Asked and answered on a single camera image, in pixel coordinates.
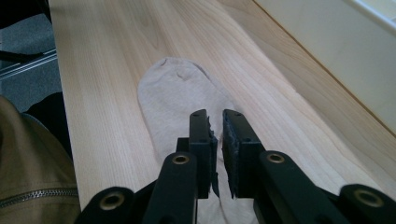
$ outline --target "wooden board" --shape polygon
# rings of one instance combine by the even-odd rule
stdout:
[[[198,62],[269,150],[320,187],[362,183],[396,199],[396,139],[252,1],[50,0],[81,206],[157,178],[137,101],[166,56]]]

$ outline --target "zipper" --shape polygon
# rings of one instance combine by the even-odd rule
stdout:
[[[11,206],[15,203],[23,203],[33,199],[45,197],[78,197],[78,190],[72,189],[39,189],[22,193],[16,196],[0,200],[0,208]]]

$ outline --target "brown leather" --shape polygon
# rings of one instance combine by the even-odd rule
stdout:
[[[58,140],[0,96],[0,201],[76,187],[73,163]],[[78,197],[43,197],[0,208],[0,223],[73,223],[79,213]]]

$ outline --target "floor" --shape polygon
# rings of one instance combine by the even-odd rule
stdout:
[[[0,30],[0,49],[17,53],[38,53],[54,49],[52,26],[44,14],[36,15]],[[12,63],[0,61],[0,94],[8,98],[19,111],[27,110],[46,96],[62,91],[58,61],[2,77]]]

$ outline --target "light wood grain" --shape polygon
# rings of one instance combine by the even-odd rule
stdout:
[[[243,107],[264,146],[320,187],[396,199],[396,139],[252,1],[50,0],[81,206],[141,189],[160,163],[136,87],[165,56],[198,62]]]

